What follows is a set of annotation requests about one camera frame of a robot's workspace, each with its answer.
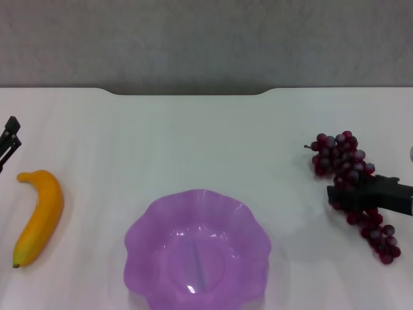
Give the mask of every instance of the white table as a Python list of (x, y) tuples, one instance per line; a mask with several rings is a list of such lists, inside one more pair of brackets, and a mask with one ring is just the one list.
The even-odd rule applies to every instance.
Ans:
[[(0, 174), (0, 309), (147, 309), (123, 283), (123, 237), (160, 196), (204, 188), (246, 203), (273, 250), (265, 310), (406, 310), (413, 218), (383, 211), (402, 257), (383, 266), (344, 217), (303, 145), (351, 130), (377, 172), (413, 184), (412, 88), (278, 89), (258, 96), (116, 96), (0, 89), (0, 125), (23, 143)], [(30, 267), (12, 269), (35, 192), (21, 171), (61, 181), (65, 211)]]

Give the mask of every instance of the purple bowl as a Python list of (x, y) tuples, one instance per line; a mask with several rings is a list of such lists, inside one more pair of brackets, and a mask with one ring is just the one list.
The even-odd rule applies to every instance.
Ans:
[(152, 310), (238, 310), (264, 295), (270, 240), (246, 205), (216, 192), (154, 201), (125, 245), (125, 284)]

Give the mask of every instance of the yellow banana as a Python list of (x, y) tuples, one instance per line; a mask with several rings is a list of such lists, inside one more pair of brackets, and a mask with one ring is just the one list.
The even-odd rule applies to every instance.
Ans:
[(13, 253), (13, 268), (32, 263), (49, 241), (63, 211), (63, 193), (58, 180), (45, 170), (22, 172), (19, 182), (30, 183), (38, 192), (37, 205), (21, 233)]

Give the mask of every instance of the grape bunch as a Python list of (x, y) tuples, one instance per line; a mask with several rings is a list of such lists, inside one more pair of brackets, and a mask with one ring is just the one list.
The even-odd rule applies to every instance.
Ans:
[[(351, 131), (344, 131), (336, 137), (318, 134), (316, 140), (304, 147), (318, 152), (312, 158), (314, 171), (319, 177), (334, 176), (335, 187), (353, 189), (361, 177), (370, 176), (376, 170), (372, 163), (364, 161), (366, 153), (357, 149), (359, 143)], [(381, 226), (383, 216), (378, 208), (359, 212), (339, 203), (331, 203), (331, 206), (346, 215), (348, 224), (358, 225), (360, 235), (368, 241), (383, 264), (391, 264), (401, 255), (398, 241), (393, 237), (396, 230), (391, 225)]]

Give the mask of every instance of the gray wall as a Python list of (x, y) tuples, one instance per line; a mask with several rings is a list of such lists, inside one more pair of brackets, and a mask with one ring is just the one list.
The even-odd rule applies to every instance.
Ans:
[(412, 0), (2, 0), (0, 86), (405, 86), (412, 36)]

